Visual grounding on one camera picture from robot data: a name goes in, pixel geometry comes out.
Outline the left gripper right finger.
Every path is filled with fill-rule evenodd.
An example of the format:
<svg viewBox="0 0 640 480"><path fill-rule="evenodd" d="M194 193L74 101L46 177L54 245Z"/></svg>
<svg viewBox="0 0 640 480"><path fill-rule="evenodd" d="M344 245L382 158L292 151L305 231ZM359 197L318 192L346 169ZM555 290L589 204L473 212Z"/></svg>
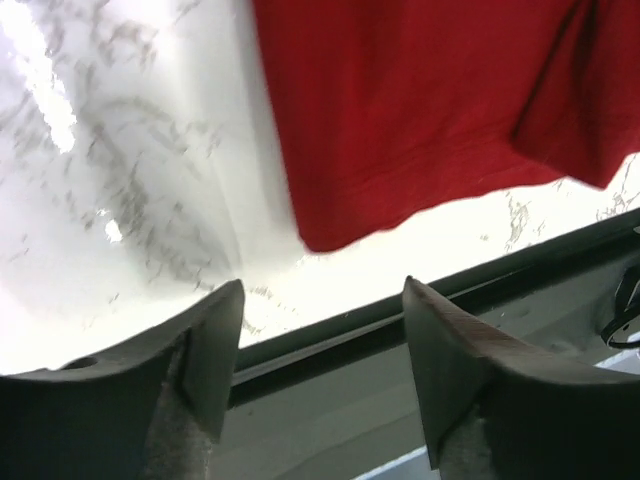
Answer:
<svg viewBox="0 0 640 480"><path fill-rule="evenodd" d="M430 465L444 479L635 479L639 379L547 352L408 278L402 294Z"/></svg>

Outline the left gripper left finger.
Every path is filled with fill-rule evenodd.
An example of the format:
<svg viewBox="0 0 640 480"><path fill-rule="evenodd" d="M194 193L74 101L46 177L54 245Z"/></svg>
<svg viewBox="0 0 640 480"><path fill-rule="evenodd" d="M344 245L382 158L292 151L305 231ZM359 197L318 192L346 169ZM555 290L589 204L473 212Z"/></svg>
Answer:
<svg viewBox="0 0 640 480"><path fill-rule="evenodd" d="M224 284L164 323L59 370L1 379L4 479L137 479L163 390L221 437L245 293Z"/></svg>

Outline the dark red t shirt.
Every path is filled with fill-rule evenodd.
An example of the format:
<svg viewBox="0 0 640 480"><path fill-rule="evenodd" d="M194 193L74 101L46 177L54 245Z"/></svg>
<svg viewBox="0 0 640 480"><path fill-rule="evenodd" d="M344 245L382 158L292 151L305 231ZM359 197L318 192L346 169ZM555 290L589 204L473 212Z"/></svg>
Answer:
<svg viewBox="0 0 640 480"><path fill-rule="evenodd" d="M635 1L256 1L299 236L338 250L413 214L639 149Z"/></svg>

